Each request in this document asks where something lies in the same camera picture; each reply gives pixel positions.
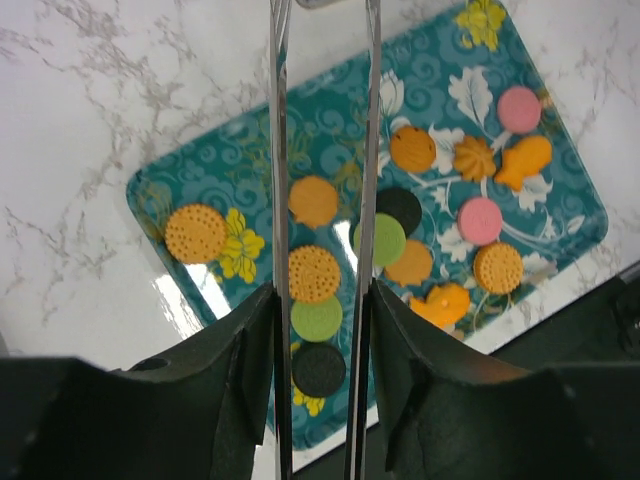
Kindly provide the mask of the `orange swirl flower cookie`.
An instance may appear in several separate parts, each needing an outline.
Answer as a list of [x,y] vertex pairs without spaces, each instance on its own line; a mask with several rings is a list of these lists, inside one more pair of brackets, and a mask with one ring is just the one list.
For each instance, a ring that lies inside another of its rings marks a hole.
[[453,167],[464,181],[476,183],[497,171],[494,152],[486,140],[471,135],[465,135],[454,145]]

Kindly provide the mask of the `silver metal tongs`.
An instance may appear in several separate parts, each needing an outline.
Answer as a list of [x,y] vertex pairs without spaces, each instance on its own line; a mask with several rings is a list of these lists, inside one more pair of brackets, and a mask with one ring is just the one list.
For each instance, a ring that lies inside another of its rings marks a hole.
[[[365,477],[366,419],[373,283],[377,165],[381,88],[381,3],[367,1],[366,26],[370,53],[368,109],[361,191],[360,244],[354,305],[352,354],[344,477]],[[287,54],[292,3],[270,3],[270,153],[272,175],[273,285],[277,296],[274,327],[276,477],[290,479],[292,461],[290,306],[288,267],[288,139]]]

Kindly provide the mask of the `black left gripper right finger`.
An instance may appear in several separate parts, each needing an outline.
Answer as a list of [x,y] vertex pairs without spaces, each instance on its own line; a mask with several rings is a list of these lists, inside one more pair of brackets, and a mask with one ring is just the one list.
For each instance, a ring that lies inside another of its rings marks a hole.
[[372,289],[385,469],[396,479],[635,479],[639,287],[606,283],[486,355]]

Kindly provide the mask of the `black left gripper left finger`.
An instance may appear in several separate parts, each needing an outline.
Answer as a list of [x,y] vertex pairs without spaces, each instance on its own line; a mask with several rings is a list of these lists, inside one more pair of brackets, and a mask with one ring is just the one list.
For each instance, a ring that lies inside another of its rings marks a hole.
[[248,479],[264,438],[274,289],[129,370],[1,362],[5,479]]

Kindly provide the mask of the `orange chocolate chip cookie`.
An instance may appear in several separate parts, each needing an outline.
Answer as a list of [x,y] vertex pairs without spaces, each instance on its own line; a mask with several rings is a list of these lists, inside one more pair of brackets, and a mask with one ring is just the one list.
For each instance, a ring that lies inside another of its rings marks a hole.
[[435,141],[424,129],[404,126],[391,136],[390,154],[401,170],[421,174],[429,170],[436,159]]

